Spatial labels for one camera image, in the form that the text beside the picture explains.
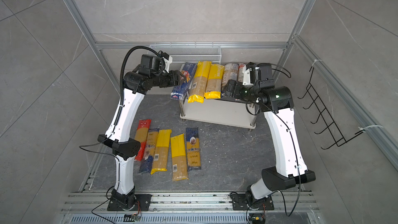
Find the Ankara blue spaghetti bag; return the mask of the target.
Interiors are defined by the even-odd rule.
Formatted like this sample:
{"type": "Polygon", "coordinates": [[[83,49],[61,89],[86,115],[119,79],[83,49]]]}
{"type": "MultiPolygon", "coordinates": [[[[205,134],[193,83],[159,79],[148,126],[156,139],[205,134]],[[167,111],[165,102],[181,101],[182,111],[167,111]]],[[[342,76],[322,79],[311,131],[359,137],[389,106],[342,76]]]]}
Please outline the Ankara blue spaghetti bag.
{"type": "Polygon", "coordinates": [[[147,136],[146,146],[141,160],[139,173],[150,173],[154,160],[155,147],[160,129],[150,129],[147,136]]]}

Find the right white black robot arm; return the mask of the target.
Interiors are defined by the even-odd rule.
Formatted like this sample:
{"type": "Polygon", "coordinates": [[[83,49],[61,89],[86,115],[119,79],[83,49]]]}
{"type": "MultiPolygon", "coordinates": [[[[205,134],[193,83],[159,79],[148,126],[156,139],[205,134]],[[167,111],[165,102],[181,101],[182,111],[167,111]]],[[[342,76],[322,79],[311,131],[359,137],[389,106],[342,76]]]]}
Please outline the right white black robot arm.
{"type": "Polygon", "coordinates": [[[229,80],[226,96],[258,105],[271,131],[276,156],[273,167],[263,169],[261,179],[246,191],[249,209],[259,209],[271,196],[285,189],[312,182],[314,171],[308,169],[297,139],[294,102],[287,87],[276,87],[271,63],[247,63],[242,82],[229,80]]]}

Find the blue end spaghetti bag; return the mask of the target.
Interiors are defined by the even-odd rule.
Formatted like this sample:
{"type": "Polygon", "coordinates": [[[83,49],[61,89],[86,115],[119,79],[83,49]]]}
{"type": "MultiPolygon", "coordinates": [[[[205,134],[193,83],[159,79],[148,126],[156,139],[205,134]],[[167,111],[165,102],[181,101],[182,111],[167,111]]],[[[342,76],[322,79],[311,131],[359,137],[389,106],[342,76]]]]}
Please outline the blue end spaghetti bag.
{"type": "Polygon", "coordinates": [[[228,81],[234,80],[237,81],[238,77],[238,64],[236,63],[228,63],[224,66],[224,74],[221,83],[221,93],[224,94],[228,81]]]}

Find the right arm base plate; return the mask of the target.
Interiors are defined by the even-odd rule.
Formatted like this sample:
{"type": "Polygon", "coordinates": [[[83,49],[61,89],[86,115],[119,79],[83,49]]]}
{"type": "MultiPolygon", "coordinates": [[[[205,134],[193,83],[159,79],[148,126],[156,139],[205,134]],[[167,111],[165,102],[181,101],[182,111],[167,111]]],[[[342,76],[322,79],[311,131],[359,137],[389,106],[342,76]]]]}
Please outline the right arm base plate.
{"type": "Polygon", "coordinates": [[[236,192],[231,192],[229,197],[232,201],[232,207],[234,211],[243,210],[262,210],[262,211],[272,211],[274,210],[274,203],[272,197],[263,198],[256,200],[251,193],[246,192],[244,194],[238,194],[236,192]]]}

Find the yellow Pastatime spaghetti bag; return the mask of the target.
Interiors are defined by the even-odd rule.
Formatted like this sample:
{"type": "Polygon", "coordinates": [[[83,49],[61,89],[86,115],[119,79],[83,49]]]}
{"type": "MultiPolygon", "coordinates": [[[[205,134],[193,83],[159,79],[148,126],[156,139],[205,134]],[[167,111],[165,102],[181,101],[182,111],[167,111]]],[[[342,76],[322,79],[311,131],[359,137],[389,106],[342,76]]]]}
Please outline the yellow Pastatime spaghetti bag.
{"type": "Polygon", "coordinates": [[[221,84],[224,74],[224,66],[212,64],[210,67],[207,85],[204,93],[205,99],[221,98],[221,84]]]}

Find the blue Barilla spaghetti pack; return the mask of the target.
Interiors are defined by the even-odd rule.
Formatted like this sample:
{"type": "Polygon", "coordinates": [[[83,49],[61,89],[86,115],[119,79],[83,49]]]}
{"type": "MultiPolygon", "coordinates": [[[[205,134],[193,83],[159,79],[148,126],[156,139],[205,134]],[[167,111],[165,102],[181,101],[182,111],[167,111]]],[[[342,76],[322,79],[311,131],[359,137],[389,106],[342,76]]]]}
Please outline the blue Barilla spaghetti pack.
{"type": "Polygon", "coordinates": [[[195,76],[197,70],[197,63],[187,62],[181,66],[180,72],[185,77],[185,81],[179,85],[175,86],[171,93],[171,99],[173,100],[184,100],[188,95],[192,79],[195,76]]]}

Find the yellow spaghetti bag thin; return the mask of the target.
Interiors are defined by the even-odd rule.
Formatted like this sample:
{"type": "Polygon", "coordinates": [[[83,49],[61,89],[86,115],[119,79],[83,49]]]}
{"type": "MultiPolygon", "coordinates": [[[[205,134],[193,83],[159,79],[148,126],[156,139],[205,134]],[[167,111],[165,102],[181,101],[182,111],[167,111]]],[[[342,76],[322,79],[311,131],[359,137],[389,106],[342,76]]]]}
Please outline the yellow spaghetti bag thin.
{"type": "Polygon", "coordinates": [[[157,143],[154,152],[154,158],[152,163],[152,169],[150,174],[155,172],[167,171],[167,161],[169,155],[169,146],[171,139],[171,129],[162,129],[159,131],[157,143]]]}

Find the red label spaghetti bag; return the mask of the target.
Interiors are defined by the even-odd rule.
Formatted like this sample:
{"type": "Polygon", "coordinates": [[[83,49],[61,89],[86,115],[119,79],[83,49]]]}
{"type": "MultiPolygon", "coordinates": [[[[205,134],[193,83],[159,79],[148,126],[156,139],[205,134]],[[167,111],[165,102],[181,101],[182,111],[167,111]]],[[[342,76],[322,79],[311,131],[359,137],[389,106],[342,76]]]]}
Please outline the red label spaghetti bag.
{"type": "Polygon", "coordinates": [[[244,80],[244,72],[245,72],[245,67],[246,67],[246,64],[245,63],[240,63],[239,65],[238,65],[238,76],[237,76],[237,81],[238,82],[240,82],[240,83],[243,83],[243,80],[244,80]]]}

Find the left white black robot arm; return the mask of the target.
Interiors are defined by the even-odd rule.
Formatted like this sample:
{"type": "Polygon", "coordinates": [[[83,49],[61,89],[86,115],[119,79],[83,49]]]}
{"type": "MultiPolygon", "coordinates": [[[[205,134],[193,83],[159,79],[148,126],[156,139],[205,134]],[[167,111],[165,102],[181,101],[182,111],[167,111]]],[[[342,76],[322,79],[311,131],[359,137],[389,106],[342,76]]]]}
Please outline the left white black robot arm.
{"type": "Polygon", "coordinates": [[[133,168],[141,143],[130,136],[133,120],[147,92],[153,87],[169,88],[181,85],[186,77],[179,70],[171,70],[172,56],[145,46],[135,46],[125,55],[120,72],[120,101],[105,134],[97,141],[112,149],[110,154],[116,162],[116,183],[112,188],[110,202],[123,210],[131,210],[138,203],[135,197],[133,168]],[[136,50],[147,50],[140,64],[125,72],[130,55],[136,50]]]}

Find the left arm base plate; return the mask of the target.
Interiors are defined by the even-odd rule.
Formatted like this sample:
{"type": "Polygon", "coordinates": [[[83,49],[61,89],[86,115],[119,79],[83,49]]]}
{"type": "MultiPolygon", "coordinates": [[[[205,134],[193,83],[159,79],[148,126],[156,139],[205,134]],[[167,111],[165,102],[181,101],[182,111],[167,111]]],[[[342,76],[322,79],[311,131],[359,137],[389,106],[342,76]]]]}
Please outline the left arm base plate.
{"type": "Polygon", "coordinates": [[[152,195],[121,195],[116,193],[111,196],[107,211],[148,211],[151,203],[152,195]]]}

